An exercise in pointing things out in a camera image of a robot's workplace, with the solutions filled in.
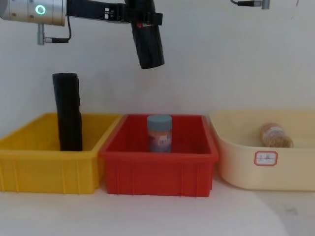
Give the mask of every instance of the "plastic jar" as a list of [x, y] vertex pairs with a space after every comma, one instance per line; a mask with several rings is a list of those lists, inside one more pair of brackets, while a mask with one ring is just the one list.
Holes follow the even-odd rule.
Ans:
[[151, 152], [171, 152], [172, 149], [172, 117], [169, 115], [153, 115], [147, 118]]
[[293, 141], [277, 123], [265, 124], [260, 131], [260, 138], [269, 148], [292, 148]]

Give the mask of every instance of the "plastic bin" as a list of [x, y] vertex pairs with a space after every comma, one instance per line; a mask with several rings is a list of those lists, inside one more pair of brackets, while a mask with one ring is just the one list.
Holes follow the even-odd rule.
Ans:
[[124, 117], [100, 151], [110, 194], [208, 197], [218, 159], [203, 116], [172, 116], [171, 153], [149, 152], [148, 115]]
[[[315, 111], [220, 111], [210, 115], [221, 177], [259, 190], [315, 190]], [[262, 125], [276, 122], [294, 148], [262, 147]]]
[[98, 151], [121, 115], [82, 115], [83, 151], [61, 152], [56, 114], [46, 114], [0, 140], [0, 190], [93, 193], [103, 175]]

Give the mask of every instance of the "white table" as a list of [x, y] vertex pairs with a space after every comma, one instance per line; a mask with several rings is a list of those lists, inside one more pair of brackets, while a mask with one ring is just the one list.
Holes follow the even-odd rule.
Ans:
[[209, 198], [0, 194], [1, 236], [314, 236], [315, 194], [214, 181]]

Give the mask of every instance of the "cream plastic container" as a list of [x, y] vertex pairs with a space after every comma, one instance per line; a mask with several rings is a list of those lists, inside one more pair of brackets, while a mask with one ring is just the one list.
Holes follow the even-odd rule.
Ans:
[[[245, 189], [315, 191], [315, 111], [219, 111], [210, 114], [219, 172]], [[262, 126], [276, 122], [294, 148], [263, 147]]]

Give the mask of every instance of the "black cylinder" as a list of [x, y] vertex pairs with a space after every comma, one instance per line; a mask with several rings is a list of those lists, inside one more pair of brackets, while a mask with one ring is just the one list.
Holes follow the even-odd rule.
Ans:
[[[153, 0], [125, 0], [128, 7], [155, 12]], [[164, 65], [164, 55], [158, 26], [131, 22], [133, 40], [142, 69]]]
[[77, 74], [53, 75], [61, 151], [82, 151], [82, 118]]

